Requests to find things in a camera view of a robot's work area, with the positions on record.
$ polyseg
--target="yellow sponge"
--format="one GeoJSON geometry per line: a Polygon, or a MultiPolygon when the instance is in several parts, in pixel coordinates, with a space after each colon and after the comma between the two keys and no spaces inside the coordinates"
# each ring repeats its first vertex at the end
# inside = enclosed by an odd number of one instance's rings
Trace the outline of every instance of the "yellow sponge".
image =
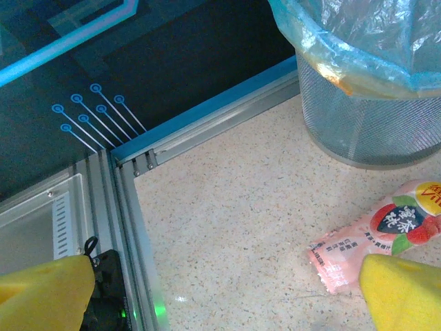
{"type": "Polygon", "coordinates": [[[378,331],[441,330],[441,268],[370,254],[360,285],[378,331]]]}
{"type": "Polygon", "coordinates": [[[0,330],[78,331],[94,285],[94,271],[84,255],[3,275],[0,330]]]}

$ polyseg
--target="speckled floor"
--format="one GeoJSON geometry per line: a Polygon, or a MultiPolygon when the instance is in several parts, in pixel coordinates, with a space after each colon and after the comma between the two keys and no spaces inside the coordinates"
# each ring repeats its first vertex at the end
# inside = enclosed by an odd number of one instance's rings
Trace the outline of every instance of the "speckled floor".
{"type": "MultiPolygon", "coordinates": [[[[339,163],[310,141],[297,96],[138,177],[171,329],[374,330],[360,291],[327,294],[304,249],[440,161],[339,163]]],[[[402,257],[441,267],[440,251],[438,238],[402,257]]]]}

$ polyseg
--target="floor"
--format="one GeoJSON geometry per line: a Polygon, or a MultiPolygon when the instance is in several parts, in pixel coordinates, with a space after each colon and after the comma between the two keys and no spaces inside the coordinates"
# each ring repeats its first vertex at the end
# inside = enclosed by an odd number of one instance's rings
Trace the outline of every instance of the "floor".
{"type": "MultiPolygon", "coordinates": [[[[135,180],[172,330],[374,330],[359,291],[330,295],[305,248],[410,179],[355,169],[304,127],[300,96],[135,180]]],[[[441,238],[401,256],[441,267],[441,238]]]]}

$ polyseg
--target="trash can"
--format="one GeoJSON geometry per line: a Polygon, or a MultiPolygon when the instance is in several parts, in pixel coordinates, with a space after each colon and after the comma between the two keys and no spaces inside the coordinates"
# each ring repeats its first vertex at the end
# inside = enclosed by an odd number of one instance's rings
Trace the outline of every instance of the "trash can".
{"type": "Polygon", "coordinates": [[[305,123],[335,158],[398,168],[441,148],[441,2],[269,0],[305,123]]]}
{"type": "Polygon", "coordinates": [[[361,168],[398,168],[441,148],[441,97],[407,101],[347,96],[297,56],[305,124],[338,160],[361,168]]]}

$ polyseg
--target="blue circle icon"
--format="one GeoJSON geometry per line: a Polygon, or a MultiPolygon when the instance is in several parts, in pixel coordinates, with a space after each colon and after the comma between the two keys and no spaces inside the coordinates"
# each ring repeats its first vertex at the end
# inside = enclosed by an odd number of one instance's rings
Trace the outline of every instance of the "blue circle icon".
{"type": "Polygon", "coordinates": [[[78,116],[78,120],[79,120],[81,123],[86,123],[86,122],[89,121],[89,116],[86,115],[86,114],[81,114],[81,115],[78,116]]]}
{"type": "Polygon", "coordinates": [[[62,105],[55,104],[52,106],[52,111],[57,114],[61,114],[62,112],[64,112],[64,107],[62,105]]]}
{"type": "Polygon", "coordinates": [[[75,103],[80,103],[80,102],[83,102],[83,97],[80,95],[80,94],[72,94],[71,96],[70,96],[70,100],[72,100],[72,102],[75,102],[75,103]]]}
{"type": "Polygon", "coordinates": [[[93,93],[100,93],[101,90],[102,90],[102,88],[101,88],[101,85],[99,85],[99,84],[97,84],[97,83],[93,83],[93,84],[90,86],[90,90],[91,90],[93,93]]]}
{"type": "Polygon", "coordinates": [[[63,132],[70,132],[72,131],[72,126],[70,124],[61,124],[60,129],[63,132]]]}
{"type": "Polygon", "coordinates": [[[95,109],[97,112],[100,112],[101,114],[107,112],[107,107],[105,105],[98,105],[95,109]]]}
{"type": "Polygon", "coordinates": [[[115,103],[124,103],[124,97],[120,94],[115,95],[113,101],[115,101],[115,103]]]}

